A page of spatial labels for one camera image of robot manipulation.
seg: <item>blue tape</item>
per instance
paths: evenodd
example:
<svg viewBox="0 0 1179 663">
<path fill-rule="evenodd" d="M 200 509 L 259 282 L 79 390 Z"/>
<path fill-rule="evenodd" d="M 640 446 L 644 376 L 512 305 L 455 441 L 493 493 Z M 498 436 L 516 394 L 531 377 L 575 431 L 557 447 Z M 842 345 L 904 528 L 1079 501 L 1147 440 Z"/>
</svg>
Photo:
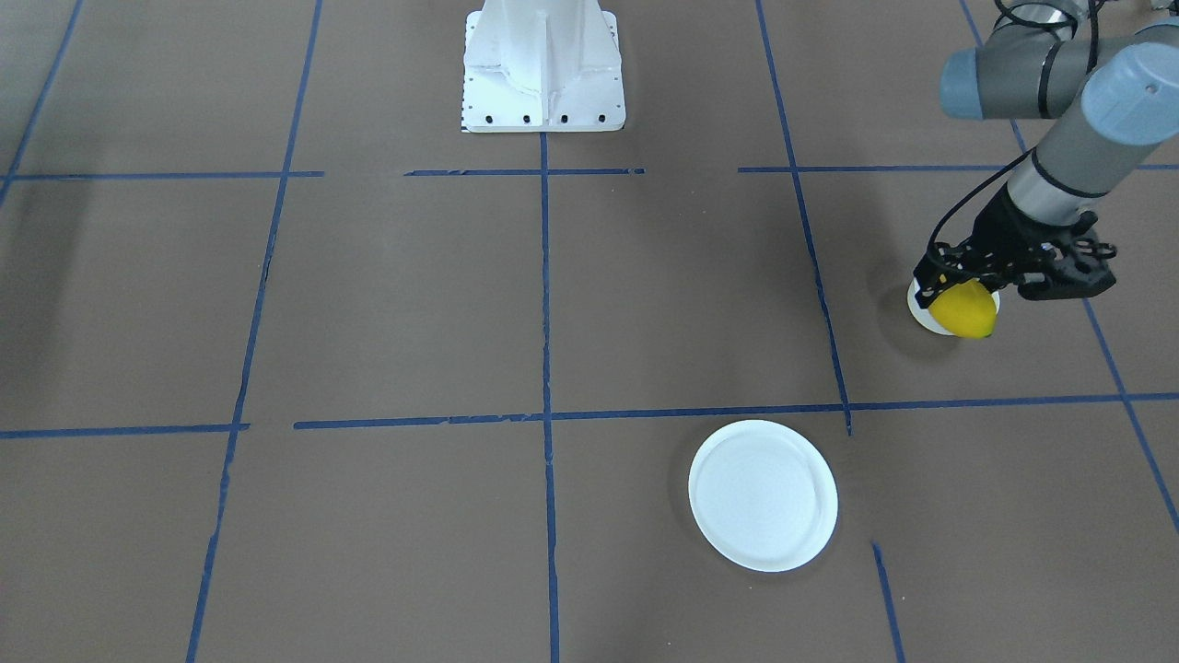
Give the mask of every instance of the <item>blue tape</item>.
<svg viewBox="0 0 1179 663">
<path fill-rule="evenodd" d="M 554 168 L 554 169 L 462 169 L 411 170 L 404 177 L 509 177 L 509 176 L 569 176 L 569 175 L 644 175 L 645 168 Z"/>
<path fill-rule="evenodd" d="M 303 57 L 303 72 L 299 77 L 298 92 L 295 96 L 295 111 L 291 114 L 290 132 L 286 137 L 286 155 L 283 158 L 283 176 L 278 179 L 278 193 L 275 196 L 275 211 L 270 218 L 270 232 L 266 237 L 266 251 L 262 262 L 262 274 L 258 277 L 258 294 L 253 302 L 253 317 L 250 321 L 250 336 L 245 343 L 245 359 L 242 362 L 242 386 L 238 390 L 237 401 L 233 405 L 233 424 L 242 421 L 245 409 L 245 395 L 250 386 L 250 370 L 253 366 L 253 350 L 258 342 L 258 328 L 262 324 L 262 309 L 266 298 L 266 280 L 270 277 L 270 263 L 275 255 L 275 244 L 278 238 L 278 224 L 282 219 L 283 203 L 286 197 L 286 183 L 291 172 L 291 162 L 295 158 L 295 143 L 298 138 L 298 125 L 303 113 L 303 99 L 307 96 L 307 84 L 311 76 L 311 60 L 315 57 L 315 41 L 320 32 L 320 17 L 323 13 L 323 0 L 315 1 L 315 13 L 311 15 L 311 32 L 307 40 L 307 53 Z M 220 540 L 220 529 L 225 516 L 225 503 L 229 498 L 229 468 L 233 464 L 233 455 L 237 449 L 238 432 L 233 429 L 229 434 L 225 445 L 225 461 L 222 465 L 220 492 L 217 498 L 217 521 L 213 533 L 209 537 L 209 547 L 205 551 L 204 571 L 200 575 L 200 590 L 197 593 L 197 608 L 192 616 L 192 632 L 189 636 L 186 663 L 195 663 L 197 648 L 200 644 L 200 629 L 204 624 L 205 606 L 209 600 L 209 586 L 212 582 L 213 564 L 217 560 L 217 544 Z"/>
<path fill-rule="evenodd" d="M 790 166 L 740 166 L 737 172 L 793 172 Z"/>
<path fill-rule="evenodd" d="M 848 435 L 851 429 L 851 408 L 848 407 L 848 387 L 843 381 L 843 367 L 839 363 L 839 347 L 835 341 L 835 327 L 831 324 L 831 311 L 826 306 L 826 295 L 823 293 L 823 274 L 818 265 L 818 254 L 815 250 L 815 238 L 811 235 L 810 218 L 806 214 L 806 199 L 803 196 L 802 178 L 798 177 L 798 160 L 795 158 L 795 145 L 790 138 L 790 123 L 786 120 L 786 106 L 782 100 L 782 87 L 778 85 L 778 68 L 773 64 L 773 50 L 770 47 L 770 33 L 765 26 L 765 9 L 762 0 L 757 2 L 757 20 L 762 28 L 762 44 L 765 46 L 765 61 L 770 67 L 770 81 L 773 84 L 773 99 L 778 105 L 778 119 L 782 123 L 782 138 L 786 144 L 786 159 L 790 162 L 791 178 L 795 183 L 795 197 L 798 199 L 798 216 L 803 223 L 803 236 L 806 239 L 806 252 L 811 258 L 811 267 L 815 269 L 815 289 L 818 291 L 818 304 L 823 310 L 823 321 L 826 323 L 826 336 L 831 346 L 831 365 L 835 369 L 835 381 L 839 389 L 839 402 L 843 403 L 844 424 L 848 427 Z"/>
<path fill-rule="evenodd" d="M 974 45 L 982 46 L 982 35 L 979 34 L 979 26 L 974 24 L 974 14 L 970 13 L 970 7 L 966 5 L 966 0 L 959 0 L 959 6 L 962 7 L 962 13 L 966 14 L 966 22 L 970 26 L 970 34 L 974 35 Z"/>
<path fill-rule="evenodd" d="M 1020 146 L 1020 152 L 1027 152 L 1027 143 L 1023 142 L 1023 132 L 1020 131 L 1020 125 L 1015 120 L 1008 120 L 1012 123 L 1012 132 L 1015 133 L 1015 144 Z"/>
<path fill-rule="evenodd" d="M 1121 396 L 1117 394 L 1093 394 L 1075 396 L 1020 396 L 1007 399 L 948 399 L 929 401 L 891 401 L 891 402 L 854 402 L 854 411 L 895 411 L 895 409 L 938 409 L 938 408 L 968 408 L 968 407 L 1013 407 L 1013 406 L 1038 406 L 1038 405 L 1069 405 L 1069 403 L 1098 403 L 1119 402 Z"/>
<path fill-rule="evenodd" d="M 1173 401 L 1179 400 L 1179 392 L 1161 392 L 1146 394 L 1127 394 L 1129 400 Z M 944 399 L 917 401 L 878 401 L 849 402 L 855 412 L 907 411 L 907 409 L 953 409 L 975 407 L 1034 407 L 1050 405 L 1104 403 L 1121 402 L 1120 394 L 1079 394 L 1062 396 L 1014 396 L 995 399 Z M 842 403 L 803 403 L 773 406 L 735 406 L 735 407 L 681 407 L 660 409 L 591 409 L 552 412 L 552 421 L 587 421 L 602 419 L 664 419 L 685 416 L 750 416 L 758 414 L 808 414 L 823 412 L 843 412 Z M 473 425 L 544 421 L 546 414 L 475 414 L 454 416 L 403 416 L 389 419 L 341 419 L 298 421 L 296 431 L 334 429 L 334 428 L 382 428 L 409 426 Z"/>
<path fill-rule="evenodd" d="M 20 170 L 20 163 L 25 159 L 25 151 L 28 150 L 28 143 L 33 138 L 37 120 L 40 119 L 41 111 L 45 109 L 45 99 L 48 98 L 50 88 L 53 87 L 53 81 L 58 78 L 58 71 L 61 70 L 61 61 L 65 59 L 66 50 L 70 48 L 70 41 L 73 39 L 74 28 L 78 26 L 78 15 L 81 13 L 84 1 L 78 0 L 74 2 L 73 12 L 70 13 L 70 22 L 66 24 L 66 32 L 61 35 L 61 45 L 58 46 L 58 53 L 54 55 L 53 65 L 50 67 L 50 74 L 45 78 L 45 85 L 41 86 L 40 94 L 37 96 L 37 103 L 33 105 L 33 112 L 28 117 L 28 124 L 25 125 L 25 133 L 20 137 L 17 153 L 13 156 L 12 163 L 8 164 L 8 175 L 5 177 L 4 184 L 0 185 L 0 208 L 4 206 L 4 202 L 8 198 L 8 189 L 12 186 L 17 171 Z"/>
<path fill-rule="evenodd" d="M 896 621 L 896 608 L 893 604 L 893 589 L 888 584 L 888 570 L 884 569 L 884 556 L 881 554 L 881 546 L 872 541 L 872 557 L 876 558 L 876 575 L 881 580 L 881 593 L 884 596 L 884 611 L 888 613 L 888 628 L 893 634 L 893 650 L 896 652 L 896 663 L 904 663 L 904 645 L 901 643 L 901 626 Z"/>
<path fill-rule="evenodd" d="M 540 280 L 542 284 L 541 328 L 545 333 L 541 365 L 545 427 L 545 512 L 548 532 L 548 648 L 549 663 L 561 659 L 560 605 L 556 583 L 556 488 L 553 473 L 553 390 L 552 390 L 552 290 L 549 282 L 548 242 L 548 134 L 540 134 Z"/>
<path fill-rule="evenodd" d="M 1089 317 L 1089 324 L 1093 326 L 1093 333 L 1096 334 L 1098 344 L 1101 346 L 1101 354 L 1105 355 L 1106 366 L 1109 367 L 1109 374 L 1113 376 L 1114 383 L 1118 386 L 1118 394 L 1120 394 L 1122 406 L 1126 408 L 1126 415 L 1129 416 L 1129 424 L 1134 428 L 1134 435 L 1138 438 L 1138 446 L 1142 449 L 1142 455 L 1146 458 L 1146 464 L 1151 468 L 1151 475 L 1154 477 L 1154 484 L 1159 488 L 1159 494 L 1162 498 L 1162 504 L 1171 516 L 1171 524 L 1175 529 L 1175 533 L 1179 533 L 1179 511 L 1175 510 L 1174 499 L 1171 497 L 1171 491 L 1167 488 L 1166 480 L 1162 479 L 1162 472 L 1159 470 L 1159 464 L 1154 459 L 1154 452 L 1151 451 L 1151 444 L 1146 439 L 1146 433 L 1142 432 L 1142 427 L 1138 421 L 1138 413 L 1134 412 L 1134 403 L 1129 394 L 1126 393 L 1126 385 L 1121 380 L 1121 373 L 1118 372 L 1118 365 L 1113 360 L 1113 353 L 1109 352 L 1109 344 L 1106 342 L 1105 333 L 1101 330 L 1101 323 L 1098 322 L 1096 311 L 1093 310 L 1093 304 L 1088 298 L 1081 300 L 1085 304 L 1085 314 Z"/>
<path fill-rule="evenodd" d="M 108 428 L 44 428 L 0 431 L 0 440 L 41 440 L 54 438 L 107 438 L 130 435 L 176 435 L 183 433 L 229 433 L 245 431 L 249 424 L 198 424 L 196 426 L 114 426 Z"/>
<path fill-rule="evenodd" d="M 674 416 L 749 416 L 755 414 L 799 414 L 808 412 L 843 412 L 841 403 L 755 406 L 755 407 L 684 407 L 667 409 L 601 409 L 558 412 L 554 421 L 584 421 L 593 419 L 661 419 Z"/>
<path fill-rule="evenodd" d="M 896 165 L 863 165 L 863 166 L 798 166 L 798 172 L 994 172 L 1002 170 L 1002 165 L 992 164 L 960 164 L 960 165 L 934 165 L 934 164 L 896 164 Z"/>
<path fill-rule="evenodd" d="M 93 180 L 162 180 L 162 179 L 279 179 L 282 177 L 323 177 L 322 170 L 282 171 L 224 171 L 224 172 L 70 172 L 60 175 L 18 175 L 13 182 L 93 182 Z"/>
</svg>

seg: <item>plate rim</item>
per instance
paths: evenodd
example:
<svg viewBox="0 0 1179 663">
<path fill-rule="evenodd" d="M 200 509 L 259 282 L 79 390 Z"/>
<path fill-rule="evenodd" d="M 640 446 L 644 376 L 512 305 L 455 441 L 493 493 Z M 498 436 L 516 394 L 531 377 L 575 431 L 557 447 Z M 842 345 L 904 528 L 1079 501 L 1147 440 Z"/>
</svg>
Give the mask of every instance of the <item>plate rim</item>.
<svg viewBox="0 0 1179 663">
<path fill-rule="evenodd" d="M 700 466 L 704 460 L 711 455 L 713 449 L 724 444 L 726 440 L 751 431 L 770 432 L 773 436 L 780 438 L 783 442 L 793 445 L 795 448 L 806 459 L 806 467 L 810 470 L 811 481 L 816 491 L 816 497 L 818 498 L 816 510 L 819 512 L 817 516 L 817 527 L 821 536 L 815 537 L 815 540 L 818 541 L 818 544 L 814 552 L 806 547 L 801 549 L 804 553 L 806 553 L 805 556 L 797 556 L 805 557 L 801 562 L 790 559 L 777 564 L 751 565 L 740 559 L 736 559 L 732 551 L 726 550 L 730 546 L 717 545 L 717 541 L 712 536 L 710 536 L 709 530 L 700 523 L 700 514 L 697 510 L 697 484 L 699 480 Z M 696 455 L 692 458 L 692 466 L 689 470 L 687 475 L 687 493 L 689 505 L 692 510 L 692 518 L 696 520 L 697 529 L 699 529 L 700 533 L 704 534 L 704 538 L 709 541 L 709 544 L 725 559 L 737 564 L 738 566 L 753 571 L 777 573 L 798 569 L 799 566 L 808 564 L 818 557 L 824 549 L 826 549 L 828 543 L 830 543 L 831 537 L 835 534 L 835 527 L 838 521 L 839 497 L 838 488 L 835 485 L 835 474 L 831 472 L 830 464 L 826 462 L 826 459 L 823 458 L 823 454 L 819 453 L 818 448 L 801 433 L 783 424 L 766 421 L 764 419 L 743 419 L 740 421 L 733 421 L 722 426 L 709 435 L 707 439 L 704 440 L 704 444 L 700 445 L 700 448 L 697 449 Z"/>
</svg>

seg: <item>lemon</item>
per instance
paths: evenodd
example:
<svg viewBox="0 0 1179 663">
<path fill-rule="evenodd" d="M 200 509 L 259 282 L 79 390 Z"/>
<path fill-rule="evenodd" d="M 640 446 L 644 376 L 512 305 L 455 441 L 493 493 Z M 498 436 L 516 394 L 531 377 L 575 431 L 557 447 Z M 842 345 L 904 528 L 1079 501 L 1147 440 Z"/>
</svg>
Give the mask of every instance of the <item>lemon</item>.
<svg viewBox="0 0 1179 663">
<path fill-rule="evenodd" d="M 938 295 L 929 304 L 929 315 L 955 336 L 986 339 L 995 330 L 999 310 L 987 288 L 970 280 Z"/>
</svg>

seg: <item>black cable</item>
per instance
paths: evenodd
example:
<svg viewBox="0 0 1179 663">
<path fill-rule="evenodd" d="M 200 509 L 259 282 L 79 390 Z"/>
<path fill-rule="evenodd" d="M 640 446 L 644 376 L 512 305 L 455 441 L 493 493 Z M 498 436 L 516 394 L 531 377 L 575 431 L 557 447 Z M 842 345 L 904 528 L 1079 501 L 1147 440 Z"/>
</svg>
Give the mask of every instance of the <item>black cable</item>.
<svg viewBox="0 0 1179 663">
<path fill-rule="evenodd" d="M 1104 6 L 1105 0 L 1089 0 L 1089 64 L 1085 67 L 1086 74 L 1098 68 L 1098 12 Z"/>
<path fill-rule="evenodd" d="M 1030 153 L 1032 153 L 1032 150 L 1028 150 L 1027 152 L 1023 152 L 1019 157 L 1015 157 L 1015 160 L 1013 160 L 1012 163 L 1005 165 L 1001 170 L 999 170 L 997 172 L 995 172 L 994 175 L 992 175 L 990 177 L 988 177 L 982 184 L 975 186 L 973 191 L 970 191 L 969 193 L 966 195 L 966 197 L 963 197 L 961 201 L 959 201 L 957 203 L 955 203 L 955 205 L 953 208 L 950 208 L 950 211 L 946 212 L 946 216 L 943 216 L 941 218 L 941 221 L 937 222 L 937 225 L 934 227 L 934 231 L 929 235 L 929 242 L 926 244 L 926 257 L 928 257 L 929 261 L 933 262 L 935 267 L 937 267 L 940 270 L 946 271 L 948 274 L 954 274 L 954 275 L 957 275 L 957 276 L 964 276 L 967 278 L 979 278 L 980 281 L 983 280 L 983 278 L 990 278 L 992 275 L 980 274 L 977 271 L 970 271 L 968 269 L 962 269 L 960 267 L 951 265 L 951 264 L 947 263 L 946 261 L 943 261 L 941 254 L 937 252 L 937 235 L 942 231 L 942 228 L 946 227 L 946 222 L 948 222 L 950 218 L 953 218 L 954 215 L 956 215 L 959 212 L 959 210 L 961 210 L 962 208 L 964 208 L 966 204 L 969 203 L 971 199 L 974 199 L 975 196 L 977 196 L 979 193 L 981 193 L 983 189 L 986 189 L 987 186 L 990 186 L 1000 177 L 1007 175 L 1013 169 L 1015 169 L 1015 166 L 1020 165 L 1020 163 L 1023 162 L 1023 159 L 1028 158 L 1028 155 L 1030 155 Z"/>
<path fill-rule="evenodd" d="M 1073 17 L 1069 17 L 1068 14 L 1065 14 L 1067 18 L 1065 20 L 1062 20 L 1062 21 L 1053 21 L 1053 22 L 1049 22 L 1049 24 L 1042 24 L 1042 22 L 1029 21 L 1027 19 L 1021 19 L 1021 18 L 1016 17 L 1012 12 L 1010 7 L 1008 7 L 1007 5 L 1003 4 L 1003 0 L 994 0 L 994 2 L 995 2 L 995 8 L 999 9 L 999 13 L 1002 14 L 1005 19 L 1012 21 L 1015 25 L 1020 25 L 1020 26 L 1023 26 L 1023 27 L 1034 27 L 1036 29 L 1046 29 L 1048 32 L 1052 32 L 1052 31 L 1061 28 L 1061 27 L 1071 27 L 1071 28 L 1073 28 L 1073 33 L 1074 34 L 1076 33 L 1076 19 L 1074 19 Z"/>
</svg>

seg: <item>white paper plate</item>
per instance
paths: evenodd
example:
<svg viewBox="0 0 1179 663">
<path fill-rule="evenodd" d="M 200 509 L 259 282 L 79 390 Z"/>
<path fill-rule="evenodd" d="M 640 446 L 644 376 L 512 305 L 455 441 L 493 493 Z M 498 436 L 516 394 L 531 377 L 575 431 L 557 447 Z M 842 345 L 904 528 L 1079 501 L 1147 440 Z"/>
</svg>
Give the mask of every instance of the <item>white paper plate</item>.
<svg viewBox="0 0 1179 663">
<path fill-rule="evenodd" d="M 755 571 L 789 571 L 822 552 L 838 497 L 826 461 L 805 438 L 772 421 L 738 421 L 709 436 L 687 475 L 704 538 Z"/>
<path fill-rule="evenodd" d="M 913 314 L 913 319 L 916 320 L 922 327 L 929 329 L 934 334 L 941 334 L 942 336 L 953 336 L 954 333 L 949 329 L 942 327 L 941 322 L 934 320 L 933 314 L 929 309 L 923 309 L 917 306 L 917 300 L 913 298 L 917 294 L 917 280 L 914 278 L 913 283 L 909 283 L 909 294 L 905 295 L 905 300 L 909 302 L 909 313 Z M 995 315 L 999 315 L 999 293 L 992 293 L 990 298 L 995 300 Z"/>
</svg>

